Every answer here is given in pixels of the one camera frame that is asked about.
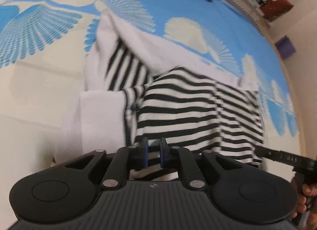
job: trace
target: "purple object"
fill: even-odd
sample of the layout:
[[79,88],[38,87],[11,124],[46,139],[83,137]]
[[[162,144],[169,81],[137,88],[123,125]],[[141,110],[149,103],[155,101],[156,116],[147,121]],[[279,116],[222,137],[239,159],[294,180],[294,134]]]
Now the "purple object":
[[289,58],[292,54],[296,52],[295,47],[293,46],[292,42],[288,38],[288,36],[285,36],[281,38],[279,41],[275,43],[275,46],[278,50],[278,52],[281,55],[281,58],[283,60]]

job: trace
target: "white fabric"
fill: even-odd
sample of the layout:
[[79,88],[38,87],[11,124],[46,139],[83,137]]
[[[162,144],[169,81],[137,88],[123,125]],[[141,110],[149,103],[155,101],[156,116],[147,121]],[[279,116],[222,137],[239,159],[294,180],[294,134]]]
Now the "white fabric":
[[105,10],[100,18],[96,42],[86,60],[85,84],[62,125],[55,161],[62,163],[95,149],[108,153],[125,145],[123,92],[108,91],[106,78],[109,60],[117,47],[118,38],[148,68],[152,76],[165,73],[177,66],[208,76],[240,90],[257,90],[257,84],[219,70],[216,64],[206,65],[201,57],[169,40],[133,27]]

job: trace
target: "red object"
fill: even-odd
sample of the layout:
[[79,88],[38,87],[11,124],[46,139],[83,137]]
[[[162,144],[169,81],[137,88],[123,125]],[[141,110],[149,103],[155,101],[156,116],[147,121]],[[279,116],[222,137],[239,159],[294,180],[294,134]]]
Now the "red object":
[[293,5],[288,0],[267,0],[266,4],[261,7],[264,18],[273,21],[281,15],[287,13]]

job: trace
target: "black and white striped fabric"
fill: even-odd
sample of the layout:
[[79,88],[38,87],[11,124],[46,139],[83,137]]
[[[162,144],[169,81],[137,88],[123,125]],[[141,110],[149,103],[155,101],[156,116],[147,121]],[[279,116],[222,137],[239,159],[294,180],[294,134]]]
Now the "black and white striped fabric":
[[[113,54],[107,77],[109,90],[126,94],[126,144],[142,137],[166,138],[168,145],[193,153],[212,149],[242,163],[258,166],[254,147],[264,131],[256,92],[240,91],[187,68],[177,67],[158,77],[122,41]],[[149,168],[132,172],[134,179],[172,180],[177,172],[161,169],[159,153],[149,153]]]

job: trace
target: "mattress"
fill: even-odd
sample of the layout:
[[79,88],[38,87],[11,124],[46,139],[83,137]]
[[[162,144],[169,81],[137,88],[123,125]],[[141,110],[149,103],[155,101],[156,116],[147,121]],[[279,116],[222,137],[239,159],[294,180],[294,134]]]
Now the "mattress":
[[10,215],[0,220],[4,226],[13,220],[10,187],[49,166],[105,8],[198,54],[204,66],[216,64],[258,82],[268,146],[300,152],[278,58],[250,20],[225,0],[0,0],[0,128],[8,154],[2,158],[8,177],[0,208]]

